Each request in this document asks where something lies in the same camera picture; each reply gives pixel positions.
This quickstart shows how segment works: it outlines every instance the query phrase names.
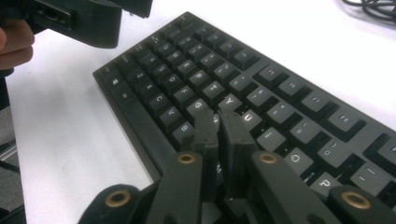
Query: white desk surface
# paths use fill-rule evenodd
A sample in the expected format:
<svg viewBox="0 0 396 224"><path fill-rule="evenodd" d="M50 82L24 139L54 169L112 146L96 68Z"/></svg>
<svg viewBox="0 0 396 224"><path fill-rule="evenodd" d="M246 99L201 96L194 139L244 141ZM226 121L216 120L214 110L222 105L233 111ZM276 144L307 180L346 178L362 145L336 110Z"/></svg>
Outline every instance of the white desk surface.
<svg viewBox="0 0 396 224"><path fill-rule="evenodd" d="M187 10L396 130L396 26L341 0L154 0L123 15L116 49L47 30L7 78L28 223L77 223L101 190L151 183L92 72Z"/></svg>

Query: cable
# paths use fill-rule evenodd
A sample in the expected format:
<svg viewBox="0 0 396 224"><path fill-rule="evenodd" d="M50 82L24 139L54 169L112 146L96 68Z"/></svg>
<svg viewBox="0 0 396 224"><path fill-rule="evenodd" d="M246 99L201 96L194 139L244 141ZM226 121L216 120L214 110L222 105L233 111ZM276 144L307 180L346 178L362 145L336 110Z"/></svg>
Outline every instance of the cable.
<svg viewBox="0 0 396 224"><path fill-rule="evenodd" d="M375 19L396 22L396 0L361 0L359 3L342 1L353 7L361 7L364 13Z"/></svg>

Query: black keyboard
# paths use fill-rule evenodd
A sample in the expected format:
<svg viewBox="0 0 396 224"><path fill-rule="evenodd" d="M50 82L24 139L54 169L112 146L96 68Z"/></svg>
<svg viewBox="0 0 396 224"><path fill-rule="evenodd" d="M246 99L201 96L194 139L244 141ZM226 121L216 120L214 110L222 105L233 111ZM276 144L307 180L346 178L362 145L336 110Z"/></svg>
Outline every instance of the black keyboard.
<svg viewBox="0 0 396 224"><path fill-rule="evenodd" d="M227 109L319 195L353 185L396 212L393 130L189 12L93 75L154 180L195 115Z"/></svg>

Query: human hand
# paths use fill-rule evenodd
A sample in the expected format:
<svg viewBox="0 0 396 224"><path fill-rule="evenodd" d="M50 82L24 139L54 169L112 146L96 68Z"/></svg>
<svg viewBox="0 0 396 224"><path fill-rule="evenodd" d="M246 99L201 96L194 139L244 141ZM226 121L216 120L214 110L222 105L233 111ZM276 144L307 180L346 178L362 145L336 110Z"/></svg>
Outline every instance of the human hand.
<svg viewBox="0 0 396 224"><path fill-rule="evenodd" d="M2 20L0 27L0 70L29 62L33 57L35 35L23 20Z"/></svg>

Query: space bar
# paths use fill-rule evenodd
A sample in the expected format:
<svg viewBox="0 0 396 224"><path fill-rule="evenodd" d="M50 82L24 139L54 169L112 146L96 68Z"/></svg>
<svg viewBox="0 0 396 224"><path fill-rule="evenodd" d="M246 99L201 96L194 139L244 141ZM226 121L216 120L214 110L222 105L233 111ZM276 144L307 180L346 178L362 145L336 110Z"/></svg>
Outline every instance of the space bar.
<svg viewBox="0 0 396 224"><path fill-rule="evenodd" d="M160 175L163 175L168 160L176 154L175 149L137 98L126 103L123 112L143 146L136 149L137 153L141 149L146 151Z"/></svg>

